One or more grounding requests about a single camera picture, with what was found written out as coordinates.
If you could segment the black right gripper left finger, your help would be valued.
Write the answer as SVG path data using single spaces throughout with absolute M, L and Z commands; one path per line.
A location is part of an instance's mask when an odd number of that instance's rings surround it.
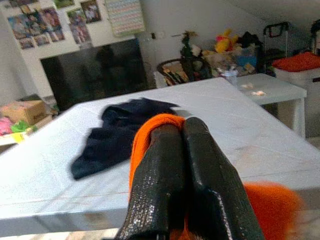
M 154 129 L 150 138 L 134 173 L 118 240 L 173 240 L 184 229 L 187 185 L 181 132 L 166 124 Z

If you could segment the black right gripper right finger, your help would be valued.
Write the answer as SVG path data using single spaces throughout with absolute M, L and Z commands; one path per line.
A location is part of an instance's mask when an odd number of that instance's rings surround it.
M 197 117 L 184 122 L 191 178 L 188 231 L 197 240 L 265 238 L 235 167 Z

